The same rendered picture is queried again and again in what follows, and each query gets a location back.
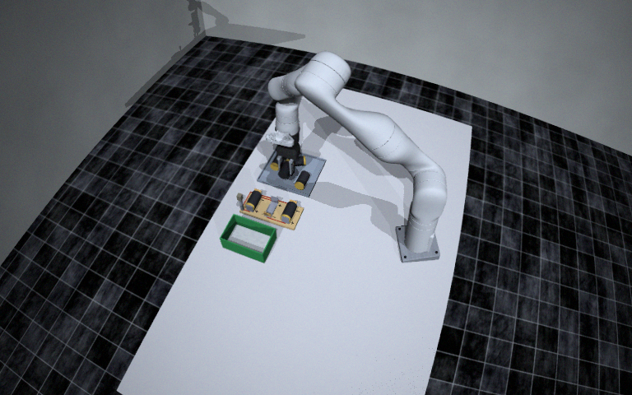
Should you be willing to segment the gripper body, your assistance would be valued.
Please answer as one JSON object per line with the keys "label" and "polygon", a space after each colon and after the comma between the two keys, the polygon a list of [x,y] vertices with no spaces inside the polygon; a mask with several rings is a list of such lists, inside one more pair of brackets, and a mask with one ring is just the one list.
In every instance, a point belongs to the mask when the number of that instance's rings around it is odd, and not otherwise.
{"label": "gripper body", "polygon": [[[296,160],[300,154],[300,121],[299,118],[290,124],[279,123],[276,119],[275,132],[266,135],[266,140],[278,144],[276,154]],[[291,147],[288,147],[291,146]]]}

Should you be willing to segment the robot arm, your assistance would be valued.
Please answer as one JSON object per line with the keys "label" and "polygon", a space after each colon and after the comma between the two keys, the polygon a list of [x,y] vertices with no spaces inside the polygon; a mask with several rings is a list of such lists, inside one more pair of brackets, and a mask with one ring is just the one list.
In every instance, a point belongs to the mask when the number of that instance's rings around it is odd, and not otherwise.
{"label": "robot arm", "polygon": [[447,201],[445,173],[386,114],[350,109],[337,102],[336,97],[350,76],[351,68],[343,58],[322,51],[300,69],[272,78],[267,90],[274,100],[279,100],[276,120],[294,123],[303,96],[340,123],[378,159],[406,168],[413,178],[413,200],[404,242],[413,253],[429,252]]}

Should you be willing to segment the green open-top box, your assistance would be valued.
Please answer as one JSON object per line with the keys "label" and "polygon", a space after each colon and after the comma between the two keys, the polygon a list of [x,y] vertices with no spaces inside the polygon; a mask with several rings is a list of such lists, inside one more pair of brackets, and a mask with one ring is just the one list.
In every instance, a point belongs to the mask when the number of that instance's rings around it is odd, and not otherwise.
{"label": "green open-top box", "polygon": [[224,249],[265,263],[275,244],[276,233],[271,226],[233,214],[220,241]]}

